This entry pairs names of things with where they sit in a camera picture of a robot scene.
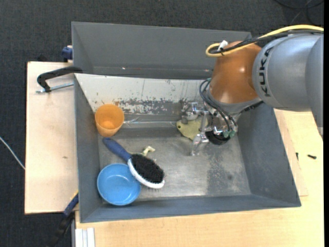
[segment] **dark gray carpet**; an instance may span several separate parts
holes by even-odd
[[[305,6],[305,0],[282,1]],[[0,135],[24,161],[25,62],[41,54],[62,61],[62,48],[71,44],[71,21],[242,30],[256,36],[291,22],[323,25],[323,8],[307,14],[273,0],[0,0]],[[0,168],[0,246],[44,246],[60,214],[24,215],[25,173],[2,144]],[[70,246],[70,235],[58,246]]]

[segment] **blue bowl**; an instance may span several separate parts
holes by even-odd
[[[133,177],[128,165],[111,164],[99,172],[97,189],[106,202],[124,206],[138,198],[140,183]]]

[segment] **wooden board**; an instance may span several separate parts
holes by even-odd
[[[27,65],[25,213],[63,211],[78,189],[73,87],[38,94],[39,74],[70,63]],[[71,82],[72,75],[49,80]]]

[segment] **metal bracket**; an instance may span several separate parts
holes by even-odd
[[[46,80],[56,78],[56,77],[59,77],[59,76],[64,76],[64,75],[71,74],[71,73],[83,73],[83,72],[82,72],[82,69],[80,69],[78,67],[70,66],[70,67],[60,68],[60,69],[53,70],[51,72],[46,72],[46,73],[40,74],[38,76],[38,78],[36,79],[36,81],[38,82],[38,84],[43,89],[38,90],[36,92],[37,93],[44,93],[44,92],[49,93],[53,90],[57,90],[57,89],[61,89],[61,88],[64,88],[64,87],[72,86],[73,83],[66,83],[66,84],[50,87],[46,82]]]

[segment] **small white object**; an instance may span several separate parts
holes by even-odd
[[[76,229],[76,247],[83,247],[83,235],[82,235],[82,229],[77,228]]]
[[[83,230],[81,228],[77,228],[75,240],[75,247],[95,247],[95,229],[88,228]]]
[[[87,235],[88,235],[88,247],[95,247],[95,229],[88,228]]]
[[[82,230],[82,238],[83,238],[83,247],[88,247],[88,238],[87,238],[87,231]]]
[[[218,51],[222,50],[224,47],[228,45],[228,42],[226,40],[223,40],[220,45],[218,46]]]

